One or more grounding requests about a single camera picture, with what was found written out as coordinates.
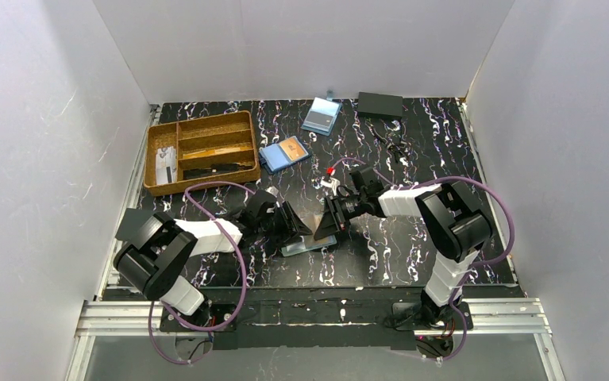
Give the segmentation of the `green card holder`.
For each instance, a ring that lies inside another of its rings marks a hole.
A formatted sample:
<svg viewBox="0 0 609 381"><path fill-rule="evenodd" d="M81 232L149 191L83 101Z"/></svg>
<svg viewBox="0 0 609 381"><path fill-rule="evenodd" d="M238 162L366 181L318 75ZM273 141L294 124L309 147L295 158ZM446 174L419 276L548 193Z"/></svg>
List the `green card holder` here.
<svg viewBox="0 0 609 381"><path fill-rule="evenodd" d="M314 233L318 228L321 219L321 214L310 214L303 218L303 223ZM326 248L335 245L336 243L337 238L335 235L330 235L320 240L315 240L313 235L301 236L298 241L282 247L281 254L285 257L294 256L300 253Z"/></svg>

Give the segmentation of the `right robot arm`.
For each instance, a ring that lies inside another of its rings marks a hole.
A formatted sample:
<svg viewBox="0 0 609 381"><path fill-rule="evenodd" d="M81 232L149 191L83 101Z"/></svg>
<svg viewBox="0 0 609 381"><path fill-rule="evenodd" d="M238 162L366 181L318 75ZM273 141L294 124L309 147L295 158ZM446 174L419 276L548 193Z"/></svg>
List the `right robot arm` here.
<svg viewBox="0 0 609 381"><path fill-rule="evenodd" d="M491 217L471 190L478 182L447 176L411 187L389 187L368 166L352 171L351 178L351 188L337 187L336 195L326 198L314 238L335 235L364 214L419 217L437 250L422 301L441 308L458 299L464 275L494 234Z"/></svg>

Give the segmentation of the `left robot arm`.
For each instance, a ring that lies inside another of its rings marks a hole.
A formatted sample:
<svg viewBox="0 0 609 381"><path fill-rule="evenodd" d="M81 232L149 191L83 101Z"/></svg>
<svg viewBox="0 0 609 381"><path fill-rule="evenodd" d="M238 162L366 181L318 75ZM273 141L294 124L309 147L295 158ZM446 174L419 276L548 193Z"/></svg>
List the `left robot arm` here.
<svg viewBox="0 0 609 381"><path fill-rule="evenodd" d="M312 234L288 202L257 190L242 206L209 221L176 220L156 212L137 220L133 213L121 222L123 245L113 260L118 273L149 301L161 301L191 316L205 296L181 272L192 256L234 252L245 234L265 236L282 248Z"/></svg>

